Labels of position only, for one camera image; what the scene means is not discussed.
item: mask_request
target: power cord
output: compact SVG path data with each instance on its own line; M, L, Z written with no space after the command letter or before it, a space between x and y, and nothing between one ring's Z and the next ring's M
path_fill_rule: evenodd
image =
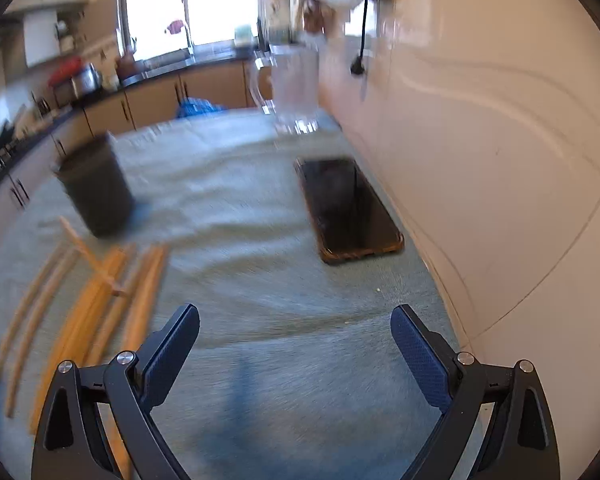
M365 73L365 67L362 65L362 58L365 54L365 36L366 36L366 9L369 0L365 0L365 7L362 13L362 38L360 39L360 54L351 63L351 75L361 76Z

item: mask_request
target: black countertop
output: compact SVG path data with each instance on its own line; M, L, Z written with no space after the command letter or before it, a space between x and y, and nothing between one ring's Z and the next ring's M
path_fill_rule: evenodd
M17 151L13 156L5 162L4 167L0 171L0 184L6 179L10 178L9 174L13 171L16 166L30 153L36 146L51 135L54 130L61 124L67 122L70 118L74 117L77 113L82 113L83 108L93 106L105 99L124 92L128 88L134 88L142 83L149 82L152 80L159 79L163 76L174 75L184 70L195 70L198 67L210 66L218 63L224 63L234 60L249 60L253 59L253 49L239 49L227 52L215 53L208 56L192 57L183 61L163 66L142 75L136 75L129 79L125 79L121 86L115 90L101 89L93 94L85 96L81 99L80 103L74 107L73 110L64 113L54 120L54 122L46 127L44 130L38 132L34 136L28 137L18 144Z

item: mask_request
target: mug handle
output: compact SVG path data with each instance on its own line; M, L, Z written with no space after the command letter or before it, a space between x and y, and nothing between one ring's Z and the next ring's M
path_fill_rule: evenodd
M249 82L249 92L251 92L251 97L253 101L260 107L263 108L271 108L270 103L265 101L264 97L262 97L262 93L260 92L260 85L258 84L258 76L260 74L260 70L262 70L266 66L275 66L276 60L273 58L271 54L265 54L263 57L257 57L251 67L251 78Z

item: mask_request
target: glass pitcher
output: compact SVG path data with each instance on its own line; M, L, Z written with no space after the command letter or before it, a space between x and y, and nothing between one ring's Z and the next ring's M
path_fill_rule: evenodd
M271 67L273 100L262 97L258 74ZM276 130L308 134L318 129L318 51L299 45L272 45L251 69L251 96L265 113L276 116Z

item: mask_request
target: silver bolt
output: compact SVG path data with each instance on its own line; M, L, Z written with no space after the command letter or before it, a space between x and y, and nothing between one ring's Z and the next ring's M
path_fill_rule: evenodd
M59 365L58 365L58 371L61 374L65 374L67 373L69 370L71 370L71 368L73 368L74 365L72 364L71 361L62 361Z
M475 357L472 356L471 354L469 354L469 352L460 352L458 354L458 362L460 362L461 364L463 364L465 366L469 366L469 365L474 364Z
M520 361L520 369L523 372L530 374L531 372L534 371L534 365L531 361L522 360L522 361Z
M118 361L121 365L128 365L133 360L134 360L133 352L120 352L118 354L118 357L116 357L116 361Z

